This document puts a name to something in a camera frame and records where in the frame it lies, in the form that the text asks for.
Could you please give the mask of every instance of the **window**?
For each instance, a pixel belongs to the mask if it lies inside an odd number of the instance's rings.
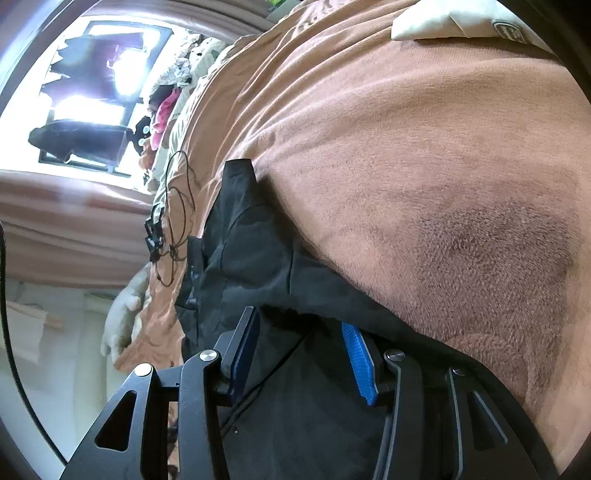
[[[141,33],[144,41],[142,50],[128,48],[121,52],[111,65],[114,71],[115,88],[118,100],[95,100],[77,95],[61,100],[52,105],[47,115],[47,122],[60,119],[71,119],[105,125],[123,125],[134,128],[135,124],[145,115],[144,99],[141,97],[146,79],[164,46],[173,35],[171,28],[159,25],[143,24],[140,22],[118,20],[93,20],[88,22],[83,35],[112,35],[126,33]],[[56,53],[54,62],[59,60]],[[60,75],[48,72],[45,82],[60,78]],[[129,177],[138,169],[138,154],[133,145],[128,144],[119,166],[112,168],[96,161],[72,155],[65,164],[61,159],[41,152],[40,163],[55,164],[68,167],[84,168],[87,170],[104,171],[118,176]]]

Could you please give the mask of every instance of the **stuffed animal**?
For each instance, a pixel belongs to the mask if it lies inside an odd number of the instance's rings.
[[[131,279],[113,301],[105,321],[105,331],[100,343],[103,356],[111,354],[115,362],[125,347],[131,343],[131,332],[134,328],[135,316],[144,304],[144,296],[150,279],[148,263]]]

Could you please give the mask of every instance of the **blue ribbed pad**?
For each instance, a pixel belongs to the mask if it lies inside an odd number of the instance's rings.
[[[378,392],[375,388],[374,363],[371,361],[359,329],[344,322],[342,329],[343,340],[345,340],[345,346],[349,353],[359,393],[371,407],[378,399]]]

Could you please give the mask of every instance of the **bed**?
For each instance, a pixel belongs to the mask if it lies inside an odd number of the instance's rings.
[[[392,41],[412,4],[305,1],[231,47],[173,129],[165,237],[200,236],[224,162],[251,158],[308,249],[485,364],[562,471],[591,430],[591,107],[533,46]],[[118,369],[181,361],[183,271],[152,267]]]

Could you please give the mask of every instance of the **white pillow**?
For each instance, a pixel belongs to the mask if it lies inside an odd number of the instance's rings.
[[[502,37],[550,47],[515,14],[496,0],[420,0],[392,22],[392,40]]]

